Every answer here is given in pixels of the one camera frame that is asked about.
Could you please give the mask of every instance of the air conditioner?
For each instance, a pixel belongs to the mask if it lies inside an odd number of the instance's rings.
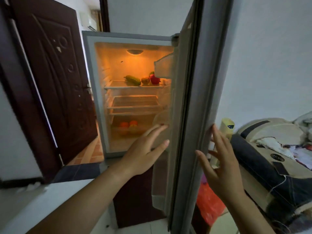
[[[84,12],[80,12],[81,25],[85,28],[89,28],[92,31],[97,31],[97,24],[92,17]]]

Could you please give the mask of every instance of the forearm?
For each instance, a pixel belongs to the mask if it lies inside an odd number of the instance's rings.
[[[247,195],[225,205],[232,215],[240,234],[275,234],[257,206]]]
[[[90,233],[116,193],[130,178],[125,166],[116,163],[28,233]]]

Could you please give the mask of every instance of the brown wooden door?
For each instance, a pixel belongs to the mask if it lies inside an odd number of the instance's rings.
[[[54,0],[9,0],[67,164],[97,136],[76,11]]]

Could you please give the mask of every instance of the yellow curtain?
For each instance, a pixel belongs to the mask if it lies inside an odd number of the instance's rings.
[[[97,31],[103,32],[101,11],[94,10],[92,11],[92,15],[96,18]]]

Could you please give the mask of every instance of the fingernail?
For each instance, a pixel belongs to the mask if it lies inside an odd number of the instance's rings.
[[[166,145],[166,146],[168,146],[169,145],[169,143],[170,143],[170,140],[165,140],[165,142],[164,142],[164,144]]]

